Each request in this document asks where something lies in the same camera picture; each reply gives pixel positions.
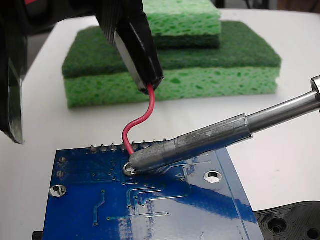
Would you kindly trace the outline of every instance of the mounting hole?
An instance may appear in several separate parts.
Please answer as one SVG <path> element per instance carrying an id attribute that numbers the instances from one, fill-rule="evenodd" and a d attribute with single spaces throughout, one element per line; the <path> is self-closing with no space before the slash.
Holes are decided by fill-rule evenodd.
<path id="1" fill-rule="evenodd" d="M 281 234 L 287 229 L 287 223 L 282 218 L 274 218 L 268 223 L 268 228 L 274 234 Z"/>
<path id="2" fill-rule="evenodd" d="M 211 184 L 217 184 L 222 180 L 222 174 L 218 171 L 208 171 L 204 175 L 204 179 Z"/>
<path id="3" fill-rule="evenodd" d="M 54 198 L 60 198 L 67 192 L 67 188 L 63 185 L 54 185 L 50 188 L 49 194 Z"/>
<path id="4" fill-rule="evenodd" d="M 315 228 L 311 228 L 308 233 L 307 233 L 308 237 L 312 240 L 317 240 L 320 237 L 320 232 L 315 229 Z"/>

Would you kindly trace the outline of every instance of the metal pin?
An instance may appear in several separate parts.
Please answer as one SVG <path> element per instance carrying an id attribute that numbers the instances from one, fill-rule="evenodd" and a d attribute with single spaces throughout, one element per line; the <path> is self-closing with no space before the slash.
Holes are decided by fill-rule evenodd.
<path id="1" fill-rule="evenodd" d="M 131 146 L 132 146 L 132 149 L 133 149 L 133 150 L 136 150 L 136 149 L 138 148 L 138 145 L 135 144 L 134 141 L 132 142 Z"/>
<path id="2" fill-rule="evenodd" d="M 57 178 L 62 178 L 65 175 L 65 173 L 63 171 L 57 171 L 56 172 L 56 177 Z"/>
<path id="3" fill-rule="evenodd" d="M 102 144 L 101 147 L 100 147 L 100 151 L 103 152 L 103 153 L 106 152 L 107 151 L 107 147 Z"/>
<path id="4" fill-rule="evenodd" d="M 95 154 L 97 152 L 97 149 L 91 145 L 90 147 L 90 153 Z"/>
<path id="5" fill-rule="evenodd" d="M 115 146 L 113 143 L 111 144 L 111 148 L 110 148 L 110 150 L 111 150 L 111 152 L 115 152 L 115 151 L 117 151 L 117 146 Z"/>
<path id="6" fill-rule="evenodd" d="M 151 146 L 157 145 L 158 143 L 156 142 L 156 140 L 153 140 L 153 143 L 151 143 Z"/>
<path id="7" fill-rule="evenodd" d="M 143 141 L 143 142 L 141 143 L 141 147 L 142 147 L 143 149 L 147 149 L 147 148 L 149 147 L 149 144 L 146 143 L 146 141 Z"/>
<path id="8" fill-rule="evenodd" d="M 124 143 L 121 144 L 121 147 L 120 147 L 123 151 L 127 150 L 126 148 L 126 145 Z"/>
<path id="9" fill-rule="evenodd" d="M 66 161 L 67 161 L 67 159 L 64 156 L 59 158 L 60 163 L 65 163 Z"/>

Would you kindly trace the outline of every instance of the dark green scouring pad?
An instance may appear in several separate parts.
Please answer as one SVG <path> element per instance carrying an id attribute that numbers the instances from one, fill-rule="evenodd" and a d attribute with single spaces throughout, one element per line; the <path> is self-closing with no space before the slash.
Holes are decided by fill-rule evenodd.
<path id="1" fill-rule="evenodd" d="M 217 48 L 220 11 L 210 0 L 144 0 L 158 49 Z"/>
<path id="2" fill-rule="evenodd" d="M 281 58 L 241 22 L 222 22 L 220 49 L 164 49 L 156 100 L 273 94 Z M 98 27 L 78 33 L 62 67 L 68 106 L 148 101 Z"/>

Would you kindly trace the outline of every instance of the black plastic part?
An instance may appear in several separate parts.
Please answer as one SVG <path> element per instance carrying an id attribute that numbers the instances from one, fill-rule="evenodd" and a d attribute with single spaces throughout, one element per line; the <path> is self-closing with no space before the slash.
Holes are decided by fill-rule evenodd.
<path id="1" fill-rule="evenodd" d="M 0 8 L 0 130 L 22 143 L 20 81 L 27 73 L 27 38 L 13 1 Z"/>
<path id="2" fill-rule="evenodd" d="M 32 234 L 32 240 L 42 240 L 44 236 L 43 231 L 34 231 Z"/>
<path id="3" fill-rule="evenodd" d="M 143 11 L 139 14 L 130 11 L 129 14 L 133 17 L 123 18 L 118 23 L 116 32 L 124 42 L 144 85 L 152 84 L 156 90 L 164 79 L 164 72 L 147 15 Z M 148 94 L 146 89 L 141 89 L 141 92 Z"/>
<path id="4" fill-rule="evenodd" d="M 320 201 L 256 211 L 265 240 L 320 240 Z"/>

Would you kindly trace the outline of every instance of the metal sleeve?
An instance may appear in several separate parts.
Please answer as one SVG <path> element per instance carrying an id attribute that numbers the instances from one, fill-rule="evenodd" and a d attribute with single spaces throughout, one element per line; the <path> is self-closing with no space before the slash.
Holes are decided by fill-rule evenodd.
<path id="1" fill-rule="evenodd" d="M 129 164 L 138 172 L 147 172 L 250 138 L 247 118 L 242 114 L 135 152 Z"/>

